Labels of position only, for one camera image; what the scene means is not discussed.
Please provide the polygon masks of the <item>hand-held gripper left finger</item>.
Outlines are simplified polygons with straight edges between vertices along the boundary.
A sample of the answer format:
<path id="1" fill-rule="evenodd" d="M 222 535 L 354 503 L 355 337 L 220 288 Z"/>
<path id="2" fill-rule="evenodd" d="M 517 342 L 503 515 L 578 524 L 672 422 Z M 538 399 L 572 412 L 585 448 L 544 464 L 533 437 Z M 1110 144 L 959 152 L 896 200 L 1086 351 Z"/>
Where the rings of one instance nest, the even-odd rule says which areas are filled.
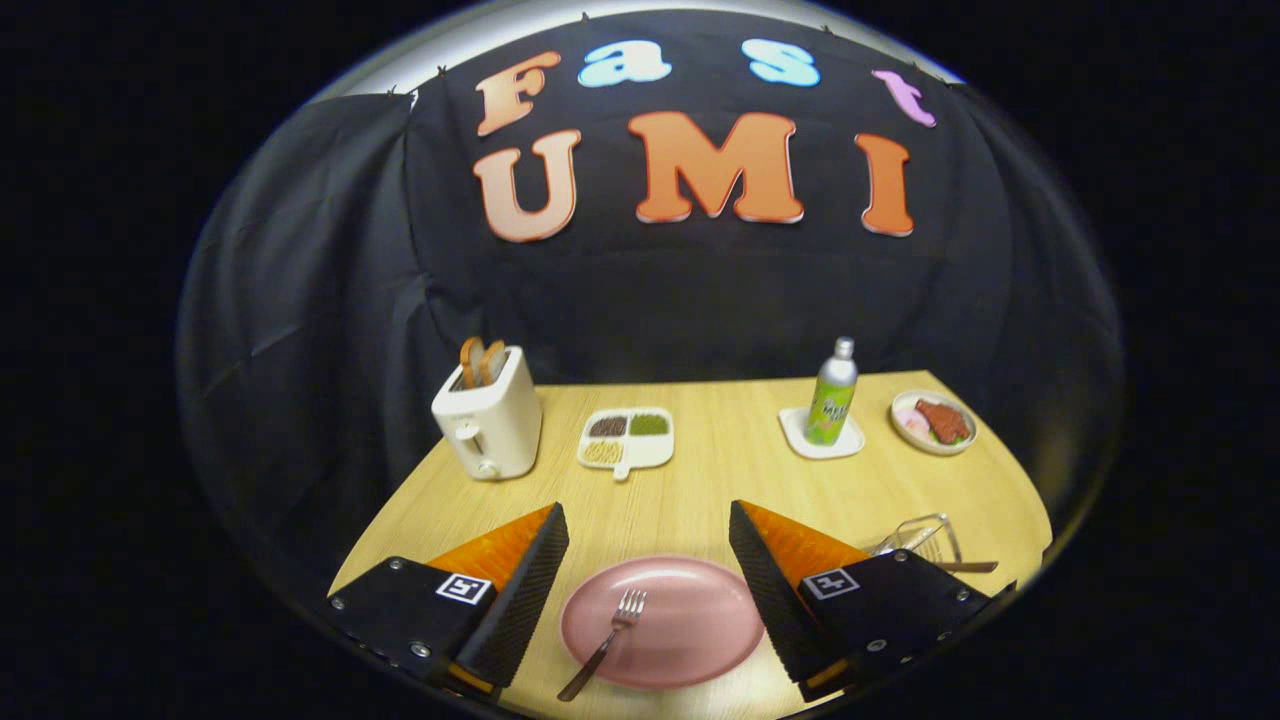
<path id="1" fill-rule="evenodd" d="M 325 618 L 393 671 L 498 696 L 524 660 L 570 533 L 550 503 L 428 561 L 389 556 L 326 601 Z"/>

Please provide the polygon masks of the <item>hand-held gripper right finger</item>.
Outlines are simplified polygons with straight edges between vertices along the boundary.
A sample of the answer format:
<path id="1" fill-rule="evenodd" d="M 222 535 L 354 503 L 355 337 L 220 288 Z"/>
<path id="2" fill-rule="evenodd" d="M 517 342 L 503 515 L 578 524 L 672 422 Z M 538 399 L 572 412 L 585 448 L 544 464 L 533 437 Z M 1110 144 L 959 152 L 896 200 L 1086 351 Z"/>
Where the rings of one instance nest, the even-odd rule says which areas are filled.
<path id="1" fill-rule="evenodd" d="M 1001 609 L 946 562 L 901 544 L 872 553 L 745 500 L 730 544 L 767 634 L 805 701 L 861 693 L 924 661 Z"/>

